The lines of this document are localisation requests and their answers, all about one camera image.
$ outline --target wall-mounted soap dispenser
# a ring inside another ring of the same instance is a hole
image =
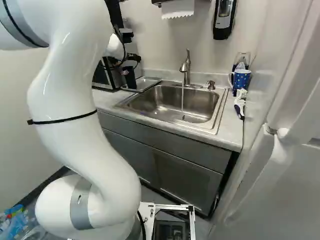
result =
[[[227,39],[233,28],[237,0],[215,0],[213,38]]]

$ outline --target refrigerator handle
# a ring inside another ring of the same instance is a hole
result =
[[[309,98],[305,102],[297,118],[289,128],[277,131],[279,139],[284,143],[295,145],[306,144],[320,130],[320,78],[318,79]]]
[[[255,212],[261,201],[274,188],[281,176],[293,162],[292,144],[283,143],[274,135],[274,147],[267,164],[260,172],[252,187],[246,193],[239,205],[224,219],[226,226],[241,221],[241,219]]]

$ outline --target cabinet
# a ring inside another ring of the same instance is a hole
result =
[[[152,150],[137,141],[103,129],[113,148],[133,167],[138,176],[148,184],[157,185],[157,172]]]
[[[143,181],[209,215],[222,174],[104,129],[110,144]]]
[[[104,129],[215,172],[223,174],[226,171],[231,151],[108,113],[98,112],[98,116]]]

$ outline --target water stream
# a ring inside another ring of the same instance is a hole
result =
[[[185,120],[186,115],[184,114],[184,93],[185,93],[185,83],[182,82],[182,95],[181,95],[181,114],[182,114],[182,120]]]

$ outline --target sink basin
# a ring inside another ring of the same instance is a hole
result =
[[[185,87],[182,94],[182,87],[177,83],[163,81],[143,93],[127,98],[116,107],[180,126],[212,130],[218,113],[222,112],[222,100],[226,95],[225,88],[210,91],[191,87]]]

